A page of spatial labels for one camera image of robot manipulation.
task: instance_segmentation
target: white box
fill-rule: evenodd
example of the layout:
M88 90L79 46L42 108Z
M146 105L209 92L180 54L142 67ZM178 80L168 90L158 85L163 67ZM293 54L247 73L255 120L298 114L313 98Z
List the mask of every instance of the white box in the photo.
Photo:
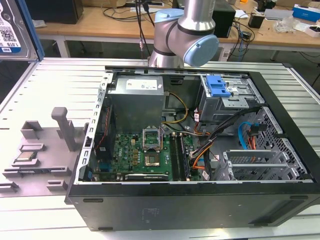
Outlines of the white box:
M313 38L320 38L320 26L310 26L304 32Z

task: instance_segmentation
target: green circuit board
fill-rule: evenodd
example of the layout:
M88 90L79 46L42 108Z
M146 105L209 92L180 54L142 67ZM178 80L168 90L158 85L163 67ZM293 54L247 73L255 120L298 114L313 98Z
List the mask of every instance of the green circuit board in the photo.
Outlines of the green circuit board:
M143 173L168 175L169 181L172 181L170 136L164 134L162 137L161 140L157 135L147 135L147 144L157 144L160 141L162 149L160 152L144 152L142 134L117 134L111 164L99 163L100 180L107 181L110 178L109 173ZM183 142L186 152L194 151L195 146L190 135L184 136Z

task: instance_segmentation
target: motherboard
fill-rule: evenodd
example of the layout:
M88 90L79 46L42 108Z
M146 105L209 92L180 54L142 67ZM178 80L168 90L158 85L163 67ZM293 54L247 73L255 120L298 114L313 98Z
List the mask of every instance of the motherboard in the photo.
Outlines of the motherboard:
M144 146L159 144L160 149ZM196 181L198 171L189 167L190 152L195 146L191 135L117 134L112 160L98 160L95 175L99 181Z

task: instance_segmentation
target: ram slot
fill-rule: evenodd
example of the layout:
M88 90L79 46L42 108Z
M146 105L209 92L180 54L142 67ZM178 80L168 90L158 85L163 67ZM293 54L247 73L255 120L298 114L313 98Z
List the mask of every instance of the ram slot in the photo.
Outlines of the ram slot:
M179 167L180 167L180 176L181 180L185 181L186 178L189 178L189 168L187 162L187 155L185 150L184 144L184 137L182 135L177 137L177 151L178 151L178 158L179 158Z
M179 181L179 166L177 158L176 138L170 134L170 158L172 167L172 178L173 181Z

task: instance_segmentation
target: motherboard chip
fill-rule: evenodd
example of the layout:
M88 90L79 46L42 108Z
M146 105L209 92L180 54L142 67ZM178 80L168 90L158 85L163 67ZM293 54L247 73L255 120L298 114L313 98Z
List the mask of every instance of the motherboard chip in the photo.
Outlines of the motherboard chip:
M160 167L159 155L154 152L144 154L144 166L146 167Z

